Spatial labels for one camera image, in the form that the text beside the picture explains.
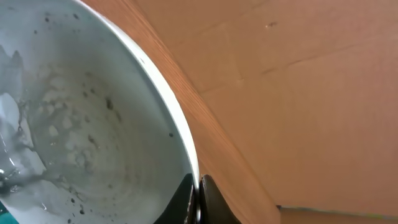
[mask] black object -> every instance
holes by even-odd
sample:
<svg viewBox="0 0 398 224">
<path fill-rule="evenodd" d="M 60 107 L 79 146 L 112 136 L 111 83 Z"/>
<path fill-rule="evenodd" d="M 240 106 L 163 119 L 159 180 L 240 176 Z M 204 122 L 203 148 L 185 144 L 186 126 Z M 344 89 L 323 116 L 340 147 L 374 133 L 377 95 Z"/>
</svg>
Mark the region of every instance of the black object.
<svg viewBox="0 0 398 224">
<path fill-rule="evenodd" d="M 165 211 L 154 224 L 196 223 L 196 203 L 200 203 L 201 224 L 240 224 L 228 207 L 213 178 L 204 175 L 200 182 L 200 194 L 196 195 L 192 174 L 187 174 L 174 193 Z"/>
</svg>

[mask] teal object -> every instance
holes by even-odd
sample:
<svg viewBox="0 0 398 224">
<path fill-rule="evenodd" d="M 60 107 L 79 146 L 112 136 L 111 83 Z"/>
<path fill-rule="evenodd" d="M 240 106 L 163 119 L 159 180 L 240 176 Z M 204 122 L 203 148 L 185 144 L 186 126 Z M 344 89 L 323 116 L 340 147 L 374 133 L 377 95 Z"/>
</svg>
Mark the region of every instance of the teal object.
<svg viewBox="0 0 398 224">
<path fill-rule="evenodd" d="M 0 215 L 0 224 L 18 224 L 18 222 L 10 213 L 5 213 Z"/>
</svg>

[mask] wooden table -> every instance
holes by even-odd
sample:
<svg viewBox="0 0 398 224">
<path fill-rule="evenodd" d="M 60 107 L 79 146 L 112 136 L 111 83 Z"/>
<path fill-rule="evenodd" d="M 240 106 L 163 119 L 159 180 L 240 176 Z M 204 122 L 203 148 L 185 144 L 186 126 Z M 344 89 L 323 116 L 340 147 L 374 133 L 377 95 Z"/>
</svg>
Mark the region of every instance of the wooden table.
<svg viewBox="0 0 398 224">
<path fill-rule="evenodd" d="M 133 0 L 84 0 L 124 30 L 173 89 L 196 145 L 201 174 L 210 174 L 243 223 L 279 223 L 280 213 L 196 89 Z"/>
</svg>

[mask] white bowl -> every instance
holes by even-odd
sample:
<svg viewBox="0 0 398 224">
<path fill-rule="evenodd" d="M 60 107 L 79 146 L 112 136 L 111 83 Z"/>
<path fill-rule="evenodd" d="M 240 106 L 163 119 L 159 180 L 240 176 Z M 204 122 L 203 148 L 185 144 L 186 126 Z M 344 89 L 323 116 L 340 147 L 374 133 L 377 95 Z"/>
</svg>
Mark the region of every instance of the white bowl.
<svg viewBox="0 0 398 224">
<path fill-rule="evenodd" d="M 19 223 L 153 223 L 186 174 L 198 188 L 197 155 L 182 110 L 124 32 L 80 1 L 3 0 L 0 21 L 3 55 L 18 52 L 23 63 L 22 86 L 4 85 L 3 76 L 0 93 L 32 100 L 45 114 L 38 117 L 47 119 L 61 108 L 51 103 L 67 102 L 73 110 L 62 116 L 78 126 L 55 126 L 53 136 L 46 119 L 30 118 L 47 169 L 68 170 L 59 185 L 43 180 L 2 199 Z M 49 85 L 37 93 L 41 81 Z M 61 146 L 44 141 L 63 134 L 70 139 Z"/>
</svg>

